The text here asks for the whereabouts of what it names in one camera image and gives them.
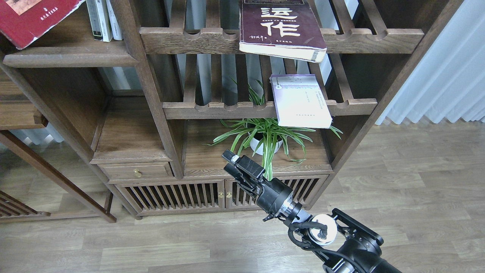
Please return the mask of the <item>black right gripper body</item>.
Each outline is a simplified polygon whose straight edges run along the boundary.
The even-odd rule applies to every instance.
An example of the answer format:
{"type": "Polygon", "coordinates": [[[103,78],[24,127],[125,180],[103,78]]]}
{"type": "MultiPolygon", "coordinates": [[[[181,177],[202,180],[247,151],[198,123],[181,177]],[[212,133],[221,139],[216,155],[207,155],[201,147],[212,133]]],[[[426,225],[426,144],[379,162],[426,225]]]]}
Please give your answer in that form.
{"type": "Polygon", "coordinates": [[[256,205],[270,216],[289,216],[294,208],[293,191],[278,178],[267,180],[265,169],[247,156],[242,156],[235,166],[243,176],[237,181],[241,189],[256,199],[256,205]]]}

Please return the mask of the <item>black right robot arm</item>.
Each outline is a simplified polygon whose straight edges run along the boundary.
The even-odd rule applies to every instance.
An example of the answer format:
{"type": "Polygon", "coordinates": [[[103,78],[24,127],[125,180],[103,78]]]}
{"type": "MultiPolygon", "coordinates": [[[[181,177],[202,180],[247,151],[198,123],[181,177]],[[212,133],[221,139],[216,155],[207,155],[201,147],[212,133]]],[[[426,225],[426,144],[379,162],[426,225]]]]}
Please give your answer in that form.
{"type": "Polygon", "coordinates": [[[278,178],[267,180],[265,169],[230,150],[222,157],[224,167],[236,183],[267,213],[264,221],[277,218],[288,227],[289,239],[313,252],[326,273],[398,273],[381,257],[383,238],[339,209],[332,214],[312,215],[293,200],[293,190],[278,178]]]}

